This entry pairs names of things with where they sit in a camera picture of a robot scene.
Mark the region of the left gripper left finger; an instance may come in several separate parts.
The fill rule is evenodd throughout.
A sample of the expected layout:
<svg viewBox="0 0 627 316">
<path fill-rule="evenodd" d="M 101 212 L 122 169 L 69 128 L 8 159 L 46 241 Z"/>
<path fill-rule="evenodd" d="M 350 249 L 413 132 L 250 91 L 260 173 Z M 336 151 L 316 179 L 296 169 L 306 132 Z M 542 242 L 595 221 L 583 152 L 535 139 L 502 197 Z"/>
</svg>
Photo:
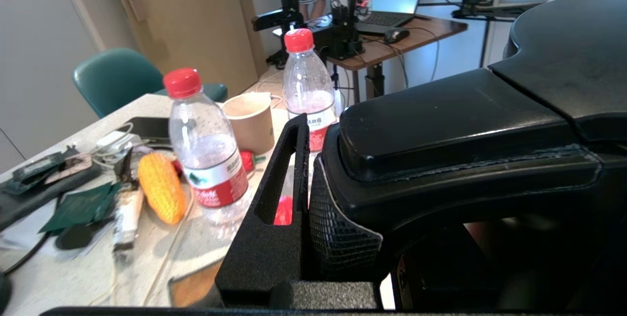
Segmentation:
<svg viewBox="0 0 627 316">
<path fill-rule="evenodd" d="M 307 116 L 289 120 L 216 277 L 226 306 L 267 306 L 271 290 L 302 278 L 308 226 L 309 126 Z M 274 224 L 290 158 L 300 160 L 293 174 L 292 222 Z"/>
</svg>

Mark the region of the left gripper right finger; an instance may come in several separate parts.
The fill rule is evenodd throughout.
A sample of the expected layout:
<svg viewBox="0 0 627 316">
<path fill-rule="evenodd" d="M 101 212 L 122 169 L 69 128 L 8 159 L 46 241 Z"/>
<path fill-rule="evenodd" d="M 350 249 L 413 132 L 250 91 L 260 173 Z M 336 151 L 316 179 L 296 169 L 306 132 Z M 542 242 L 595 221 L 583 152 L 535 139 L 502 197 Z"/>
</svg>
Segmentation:
<svg viewBox="0 0 627 316">
<path fill-rule="evenodd" d="M 318 275 L 324 280 L 378 280 L 376 260 L 383 236 L 341 211 L 320 154 L 312 166 L 309 225 Z"/>
</svg>

